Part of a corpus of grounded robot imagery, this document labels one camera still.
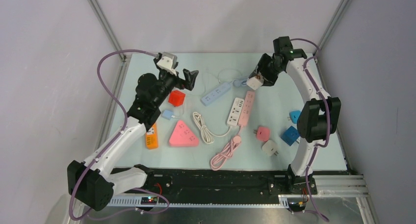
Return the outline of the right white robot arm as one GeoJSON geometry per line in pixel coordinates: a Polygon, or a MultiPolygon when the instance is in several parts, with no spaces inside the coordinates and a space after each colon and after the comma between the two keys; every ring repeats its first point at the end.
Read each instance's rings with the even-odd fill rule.
{"type": "Polygon", "coordinates": [[[307,57],[303,49],[293,47],[292,41],[288,36],[273,40],[273,54],[261,56],[247,85],[253,90],[273,86],[279,74],[285,72],[301,95],[304,107],[297,121],[301,140],[285,179],[286,189],[295,194],[304,188],[304,180],[309,180],[318,149],[328,146],[337,129],[341,101],[330,96],[310,71],[308,62],[316,56],[307,57]]]}

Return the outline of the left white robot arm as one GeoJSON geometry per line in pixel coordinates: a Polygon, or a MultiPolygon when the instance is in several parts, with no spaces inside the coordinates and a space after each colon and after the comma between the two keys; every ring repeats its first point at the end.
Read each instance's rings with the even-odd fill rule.
{"type": "Polygon", "coordinates": [[[191,91],[199,72],[183,70],[184,78],[159,70],[159,75],[143,74],[137,81],[136,95],[120,129],[83,162],[72,161],[67,168],[70,207],[77,199],[91,209],[100,211],[114,195],[140,189],[143,193],[153,190],[155,180],[147,175],[143,166],[133,166],[113,173],[122,155],[155,124],[161,111],[159,107],[174,88],[191,91]]]}

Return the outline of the pink plug adapter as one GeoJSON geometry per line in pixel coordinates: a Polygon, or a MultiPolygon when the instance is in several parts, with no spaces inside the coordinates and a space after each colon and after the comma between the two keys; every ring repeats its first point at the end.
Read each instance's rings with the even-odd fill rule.
{"type": "Polygon", "coordinates": [[[265,126],[259,126],[253,133],[256,135],[256,139],[262,142],[267,142],[270,138],[270,129],[265,126]]]}

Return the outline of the dark blue cube socket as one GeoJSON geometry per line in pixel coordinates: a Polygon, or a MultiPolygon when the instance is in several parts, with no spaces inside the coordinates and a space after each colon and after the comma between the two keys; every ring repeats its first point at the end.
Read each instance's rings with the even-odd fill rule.
{"type": "Polygon", "coordinates": [[[298,130],[290,126],[282,135],[281,139],[288,145],[292,146],[295,142],[298,142],[298,139],[300,138],[298,130]]]}

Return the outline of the red cube socket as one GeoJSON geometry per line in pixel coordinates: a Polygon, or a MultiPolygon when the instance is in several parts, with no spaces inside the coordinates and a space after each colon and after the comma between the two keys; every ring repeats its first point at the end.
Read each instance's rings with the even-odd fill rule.
{"type": "Polygon", "coordinates": [[[174,90],[170,93],[168,102],[173,105],[174,107],[178,107],[184,104],[186,94],[179,91],[174,90]]]}

